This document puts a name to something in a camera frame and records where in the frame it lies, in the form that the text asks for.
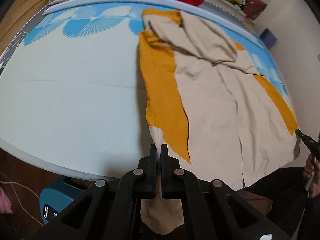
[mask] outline silver bolt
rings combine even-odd
[[[174,173],[177,174],[177,175],[183,175],[184,174],[184,170],[183,169],[176,169],[174,171]]]
[[[215,186],[215,187],[222,187],[222,181],[221,180],[218,180],[218,179],[215,179],[212,184]]]
[[[133,174],[134,175],[141,175],[143,173],[143,170],[142,169],[135,169],[134,171],[133,171]]]
[[[106,184],[106,182],[104,179],[98,179],[95,184],[97,187],[103,187]]]

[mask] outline display screen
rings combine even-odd
[[[59,213],[55,211],[52,207],[50,207],[48,204],[44,205],[42,215],[48,221],[56,217],[58,214]]]

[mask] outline white wall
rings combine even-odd
[[[266,27],[278,39],[270,53],[289,90],[298,124],[316,139],[320,129],[320,25],[304,0],[262,0],[268,4],[256,20],[256,31]],[[291,166],[304,166],[309,154],[301,144]]]

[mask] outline power cord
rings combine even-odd
[[[9,181],[9,182],[4,182],[4,181],[1,181],[1,180],[0,180],[0,183],[2,183],[2,184],[11,184],[11,187],[12,187],[14,193],[16,194],[16,197],[17,197],[17,199],[18,199],[18,201],[19,201],[19,204],[20,204],[21,208],[22,208],[30,217],[32,217],[35,221],[37,221],[41,226],[44,226],[41,222],[39,222],[36,218],[34,218],[34,217],[33,217],[27,210],[25,210],[25,208],[22,206],[22,204],[21,204],[21,202],[20,202],[20,199],[19,199],[19,197],[18,197],[18,194],[17,194],[16,190],[14,189],[13,184],[19,185],[19,186],[21,186],[21,187],[24,187],[24,188],[30,190],[38,199],[39,199],[39,196],[38,196],[33,190],[31,190],[30,188],[28,188],[28,187],[26,187],[26,186],[24,186],[24,185],[22,185],[22,184],[20,184],[20,183],[18,183],[18,182],[12,182],[12,181],[7,177],[7,175],[5,175],[4,173],[2,173],[1,171],[0,171],[0,174],[2,174],[3,176],[5,176],[5,178]]]

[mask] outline person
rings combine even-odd
[[[304,187],[312,175],[315,176],[308,196]],[[320,235],[320,162],[313,155],[308,156],[304,168],[280,168],[244,190],[273,201],[266,217],[290,237],[300,221],[297,240]]]

